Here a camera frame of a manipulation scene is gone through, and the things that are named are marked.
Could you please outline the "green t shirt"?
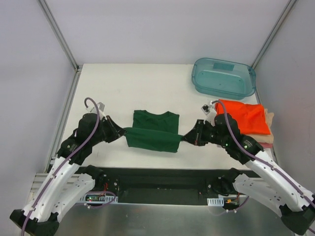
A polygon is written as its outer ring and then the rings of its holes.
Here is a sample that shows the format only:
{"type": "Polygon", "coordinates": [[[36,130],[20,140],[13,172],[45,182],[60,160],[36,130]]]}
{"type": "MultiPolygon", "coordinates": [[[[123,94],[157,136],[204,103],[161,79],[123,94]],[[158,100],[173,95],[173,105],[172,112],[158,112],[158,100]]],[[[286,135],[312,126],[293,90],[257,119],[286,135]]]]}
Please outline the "green t shirt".
{"type": "Polygon", "coordinates": [[[179,132],[178,114],[167,111],[163,114],[152,114],[146,110],[135,110],[133,124],[126,127],[127,145],[159,152],[176,153],[182,135],[179,132]]]}

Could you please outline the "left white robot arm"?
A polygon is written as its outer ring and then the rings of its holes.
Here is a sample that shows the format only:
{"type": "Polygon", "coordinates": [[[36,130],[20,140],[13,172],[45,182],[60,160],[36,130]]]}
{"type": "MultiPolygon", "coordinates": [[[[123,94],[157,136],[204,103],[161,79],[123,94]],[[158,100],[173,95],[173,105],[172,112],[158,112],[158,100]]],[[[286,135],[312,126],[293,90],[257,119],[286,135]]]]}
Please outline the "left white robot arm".
{"type": "Polygon", "coordinates": [[[64,190],[67,181],[101,142],[111,143],[126,133],[110,116],[85,114],[73,133],[65,139],[57,158],[39,190],[23,209],[15,209],[10,220],[21,233],[31,236],[52,236],[65,214],[88,192],[102,194],[106,187],[105,173],[93,165],[87,166],[78,179],[64,190]]]}

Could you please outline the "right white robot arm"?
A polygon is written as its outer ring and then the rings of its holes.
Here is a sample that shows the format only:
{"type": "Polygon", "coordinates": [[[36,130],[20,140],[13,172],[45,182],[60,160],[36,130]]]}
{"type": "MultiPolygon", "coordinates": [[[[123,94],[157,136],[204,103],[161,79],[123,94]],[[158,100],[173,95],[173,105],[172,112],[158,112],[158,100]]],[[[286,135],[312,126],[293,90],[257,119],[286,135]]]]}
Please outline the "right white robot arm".
{"type": "Polygon", "coordinates": [[[228,196],[245,194],[271,209],[295,234],[304,235],[315,221],[315,195],[286,174],[252,137],[241,134],[231,115],[218,115],[215,124],[199,119],[183,141],[195,146],[215,144],[263,180],[256,182],[235,168],[215,180],[212,190],[228,196]]]}

